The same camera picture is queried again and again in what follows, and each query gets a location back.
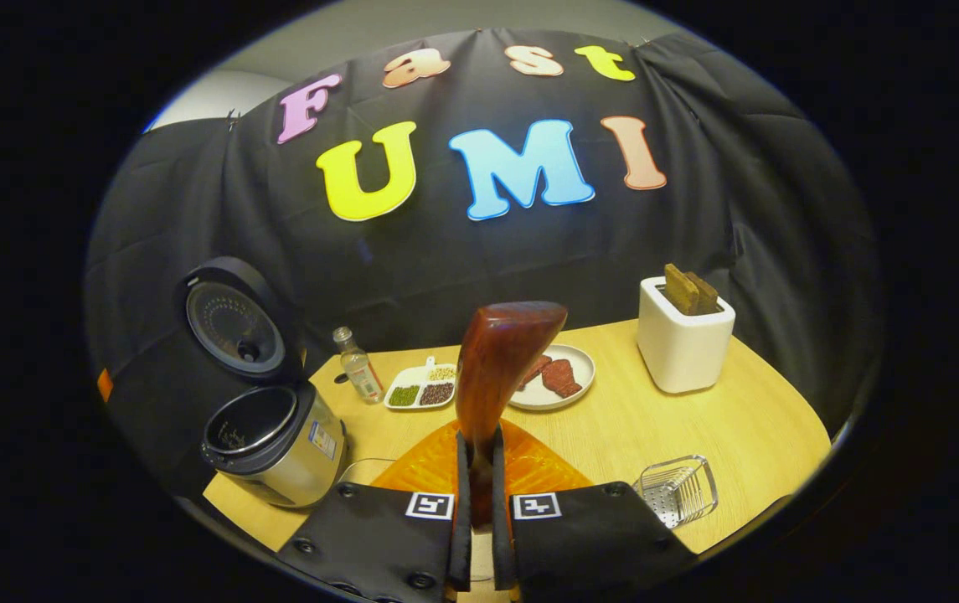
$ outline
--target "pink letter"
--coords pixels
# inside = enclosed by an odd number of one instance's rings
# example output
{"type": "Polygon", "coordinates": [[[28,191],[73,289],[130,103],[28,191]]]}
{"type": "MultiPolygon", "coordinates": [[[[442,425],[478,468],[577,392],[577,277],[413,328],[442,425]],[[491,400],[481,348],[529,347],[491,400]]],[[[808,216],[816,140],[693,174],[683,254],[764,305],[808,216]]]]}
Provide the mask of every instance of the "pink letter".
{"type": "Polygon", "coordinates": [[[285,115],[281,118],[281,134],[279,134],[279,144],[286,142],[289,138],[299,137],[299,135],[315,127],[315,118],[308,117],[308,111],[322,111],[327,106],[327,92],[325,88],[333,88],[342,83],[342,76],[337,73],[323,77],[315,84],[304,85],[284,99],[281,99],[281,106],[285,107],[285,115]]]}
{"type": "Polygon", "coordinates": [[[643,129],[647,125],[641,119],[617,115],[602,119],[601,125],[613,132],[616,144],[621,145],[624,163],[628,166],[628,174],[624,177],[624,184],[628,188],[645,191],[666,186],[666,175],[654,163],[647,139],[643,137],[643,129]]]}

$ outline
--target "black cloth backdrop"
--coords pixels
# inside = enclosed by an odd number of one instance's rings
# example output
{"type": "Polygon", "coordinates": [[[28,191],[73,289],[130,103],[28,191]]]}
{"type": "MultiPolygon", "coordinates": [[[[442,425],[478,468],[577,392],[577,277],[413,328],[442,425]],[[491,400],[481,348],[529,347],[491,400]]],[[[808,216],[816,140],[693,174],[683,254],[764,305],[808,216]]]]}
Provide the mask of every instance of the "black cloth backdrop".
{"type": "Polygon", "coordinates": [[[492,302],[560,302],[566,328],[632,319],[639,281],[667,262],[717,287],[735,307],[736,337],[800,390],[830,434],[869,392],[882,346],[874,233],[835,151],[781,93],[688,34],[637,49],[551,31],[436,35],[315,74],[233,129],[224,116],[143,135],[94,225],[85,324],[93,366],[115,378],[112,416],[168,482],[195,458],[211,413],[248,387],[194,350],[170,304],[185,272],[216,255],[247,260],[302,309],[310,371],[334,353],[330,332],[341,325],[379,351],[459,343],[492,302]],[[565,72],[519,73],[503,53],[510,45],[544,47],[565,72]],[[636,79],[596,72],[574,53],[586,45],[620,54],[636,79]],[[423,47],[440,50],[449,70],[384,87],[384,65],[423,47]],[[281,98],[333,73],[342,83],[312,114],[314,129],[277,144],[281,98]],[[621,150],[599,123],[618,115],[647,123],[663,188],[625,186],[621,150]],[[512,202],[505,216],[469,220],[467,165],[450,138],[489,129],[520,152],[540,119],[572,123],[596,196],[512,202]],[[379,190],[389,169],[371,136],[406,120],[417,123],[409,201],[364,222],[335,217],[316,157],[361,141],[361,186],[379,190]]]}

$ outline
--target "red meat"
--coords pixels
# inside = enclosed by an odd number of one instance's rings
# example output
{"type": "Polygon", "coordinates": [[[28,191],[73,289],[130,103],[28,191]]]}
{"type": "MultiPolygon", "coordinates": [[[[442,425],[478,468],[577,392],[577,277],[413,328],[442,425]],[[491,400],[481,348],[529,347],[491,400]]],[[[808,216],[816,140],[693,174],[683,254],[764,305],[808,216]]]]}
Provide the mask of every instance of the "red meat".
{"type": "Polygon", "coordinates": [[[570,397],[583,389],[583,386],[575,382],[571,363],[564,358],[543,366],[543,386],[562,398],[570,397]]]}
{"type": "Polygon", "coordinates": [[[547,366],[551,360],[552,358],[550,358],[548,355],[543,354],[539,356],[539,358],[535,360],[535,363],[533,363],[532,370],[529,370],[528,374],[524,375],[524,380],[520,382],[520,386],[517,387],[517,391],[523,392],[524,385],[528,385],[530,380],[538,377],[538,374],[543,371],[543,367],[547,366]]]}

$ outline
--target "green beans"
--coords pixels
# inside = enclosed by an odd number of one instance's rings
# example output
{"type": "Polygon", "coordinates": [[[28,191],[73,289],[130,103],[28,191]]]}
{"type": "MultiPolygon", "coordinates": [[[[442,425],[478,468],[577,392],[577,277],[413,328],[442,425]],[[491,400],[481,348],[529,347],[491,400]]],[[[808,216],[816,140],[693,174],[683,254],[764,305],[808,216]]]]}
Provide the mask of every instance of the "green beans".
{"type": "Polygon", "coordinates": [[[410,407],[418,394],[419,385],[398,387],[394,390],[394,393],[390,394],[390,405],[391,407],[410,407]]]}

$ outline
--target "peach letter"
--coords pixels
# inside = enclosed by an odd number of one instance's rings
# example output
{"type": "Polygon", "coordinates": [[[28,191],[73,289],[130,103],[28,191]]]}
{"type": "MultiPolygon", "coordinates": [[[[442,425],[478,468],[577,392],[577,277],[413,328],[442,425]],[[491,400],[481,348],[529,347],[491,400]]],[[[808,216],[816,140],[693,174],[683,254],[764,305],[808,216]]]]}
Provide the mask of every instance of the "peach letter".
{"type": "Polygon", "coordinates": [[[559,62],[552,60],[553,54],[547,49],[538,46],[509,46],[505,54],[510,59],[513,69],[524,75],[560,75],[565,68],[559,62]]]}
{"type": "Polygon", "coordinates": [[[308,117],[308,110],[322,111],[327,106],[327,92],[325,88],[333,88],[342,83],[342,76],[337,73],[323,77],[315,84],[304,85],[286,98],[281,99],[281,106],[285,107],[285,115],[281,118],[281,134],[279,144],[289,138],[299,135],[315,127],[315,118],[308,117]]]}
{"type": "Polygon", "coordinates": [[[647,140],[643,138],[643,129],[647,125],[642,120],[624,116],[607,117],[601,120],[601,125],[613,132],[617,144],[621,145],[621,153],[628,166],[628,174],[624,177],[624,184],[628,188],[645,191],[666,186],[666,175],[658,171],[647,140]]]}
{"type": "Polygon", "coordinates": [[[394,211],[410,197],[415,188],[415,160],[411,154],[409,134],[414,121],[402,121],[383,127],[371,137],[386,148],[390,180],[382,190],[373,193],[360,188],[356,172],[356,153],[360,141],[349,141],[327,150],[315,160],[327,184],[330,210],[342,220],[362,222],[394,211]]]}
{"type": "Polygon", "coordinates": [[[442,60],[437,49],[419,49],[388,62],[383,71],[389,73],[383,79],[387,88],[400,88],[420,77],[431,77],[449,69],[450,62],[442,60]]]}
{"type": "Polygon", "coordinates": [[[610,53],[609,50],[601,46],[583,46],[582,49],[576,49],[576,54],[583,54],[590,61],[590,66],[595,71],[601,73],[610,80],[632,81],[636,79],[636,74],[616,66],[616,61],[622,61],[620,54],[610,53]]]}

